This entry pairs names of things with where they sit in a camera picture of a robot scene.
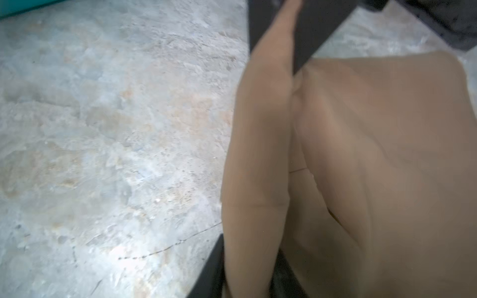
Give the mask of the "tan brown skirt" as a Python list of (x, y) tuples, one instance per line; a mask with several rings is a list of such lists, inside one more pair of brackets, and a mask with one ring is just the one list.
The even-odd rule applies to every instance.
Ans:
[(287, 1), (237, 89), (222, 180), (224, 296), (268, 298), (279, 252), (308, 296), (477, 295), (477, 120), (447, 52), (293, 70)]

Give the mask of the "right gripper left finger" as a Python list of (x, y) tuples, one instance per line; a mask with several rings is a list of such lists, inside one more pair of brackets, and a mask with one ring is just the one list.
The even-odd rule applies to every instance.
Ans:
[(224, 236), (221, 234), (187, 298), (221, 298), (224, 281)]

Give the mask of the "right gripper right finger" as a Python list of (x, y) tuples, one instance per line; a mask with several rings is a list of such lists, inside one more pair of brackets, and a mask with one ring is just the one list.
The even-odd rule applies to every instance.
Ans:
[(270, 295), (272, 298), (309, 298), (281, 250), (273, 271)]

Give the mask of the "grey dotted skirt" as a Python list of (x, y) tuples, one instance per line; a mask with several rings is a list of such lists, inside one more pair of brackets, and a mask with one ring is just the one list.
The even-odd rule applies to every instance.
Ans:
[(469, 51), (477, 46), (477, 0), (397, 0), (448, 46)]

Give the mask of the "teal plastic basket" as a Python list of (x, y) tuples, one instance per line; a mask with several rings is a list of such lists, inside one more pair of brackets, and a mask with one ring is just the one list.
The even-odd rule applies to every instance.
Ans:
[(1, 19), (63, 0), (1, 0)]

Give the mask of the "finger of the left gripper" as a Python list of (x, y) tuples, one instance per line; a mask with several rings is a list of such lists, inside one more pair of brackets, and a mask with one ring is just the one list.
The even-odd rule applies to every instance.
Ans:
[(357, 8), (354, 0), (306, 0), (294, 31), (293, 73), (297, 73)]
[(248, 45), (253, 52), (283, 5), (282, 0), (248, 0)]

